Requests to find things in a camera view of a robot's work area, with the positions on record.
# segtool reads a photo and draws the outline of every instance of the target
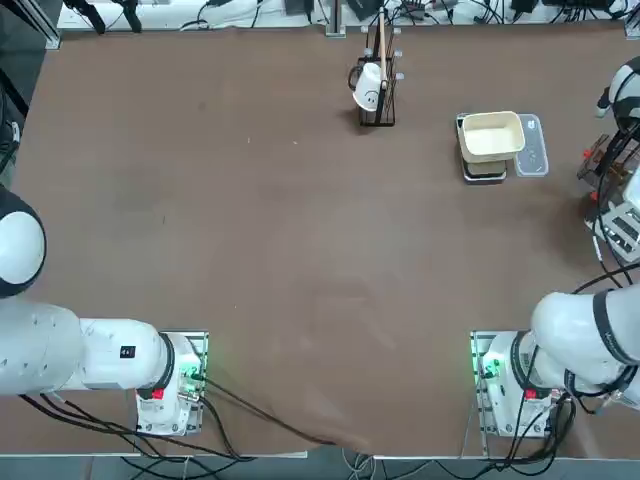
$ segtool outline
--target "table surface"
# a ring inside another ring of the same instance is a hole
[[[405,29],[395,42],[398,122],[378,130],[356,126],[346,83],[359,32],[82,36],[49,52],[15,185],[49,240],[29,296],[207,329],[218,381],[340,445],[459,455],[469,332],[527,328],[544,294],[599,273],[575,174],[612,129],[595,103],[637,44],[609,22]],[[499,110],[541,118],[549,176],[463,183],[454,117]],[[122,392],[73,398],[128,418]],[[311,446],[219,403],[242,452]],[[130,451],[16,399],[2,409],[5,453]],[[476,426],[466,455],[482,454]],[[638,435],[614,407],[580,417],[563,454],[638,458],[623,441]],[[210,419],[191,440],[221,448]]]

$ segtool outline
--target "white mug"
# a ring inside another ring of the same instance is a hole
[[[358,106],[368,112],[378,107],[378,95],[382,84],[382,72],[377,63],[365,63],[353,91],[353,99]]]

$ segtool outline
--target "wooden stick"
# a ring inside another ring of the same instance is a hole
[[[380,80],[381,88],[387,89],[387,42],[384,39],[384,7],[380,7]]]

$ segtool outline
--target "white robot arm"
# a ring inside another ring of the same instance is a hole
[[[553,391],[601,396],[640,410],[638,319],[640,285],[595,295],[551,293],[536,306],[530,331],[497,334],[481,371],[497,433],[513,436],[523,395],[520,432],[547,412],[527,436],[544,435]]]
[[[202,385],[192,375],[204,365],[189,339],[136,320],[79,319],[16,297],[45,257],[38,215],[0,187],[0,395],[136,389],[139,428],[157,435],[197,430],[191,407]]]
[[[640,57],[622,65],[610,86],[604,89],[596,106],[596,115],[602,118],[609,110],[613,110],[619,126],[620,122],[640,118]]]

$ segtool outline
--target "beige container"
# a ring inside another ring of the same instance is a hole
[[[460,148],[468,163],[511,160],[524,149],[522,122],[515,112],[467,115],[461,132]]]

